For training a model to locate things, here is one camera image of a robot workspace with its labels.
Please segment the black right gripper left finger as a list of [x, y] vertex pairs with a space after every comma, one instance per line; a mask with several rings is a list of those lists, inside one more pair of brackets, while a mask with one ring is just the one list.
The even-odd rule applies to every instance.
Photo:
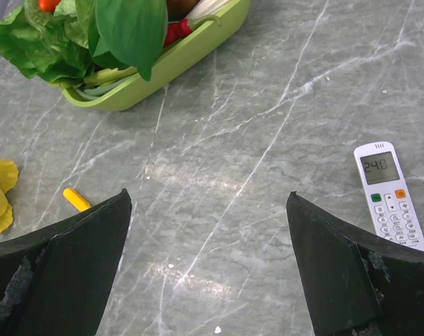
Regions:
[[127, 190], [0, 242], [0, 335], [96, 335], [128, 235]]

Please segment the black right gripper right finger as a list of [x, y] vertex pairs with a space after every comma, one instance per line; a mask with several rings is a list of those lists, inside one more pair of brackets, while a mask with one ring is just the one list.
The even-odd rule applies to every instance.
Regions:
[[424, 252], [347, 223], [295, 192], [286, 211], [316, 335], [424, 336]]

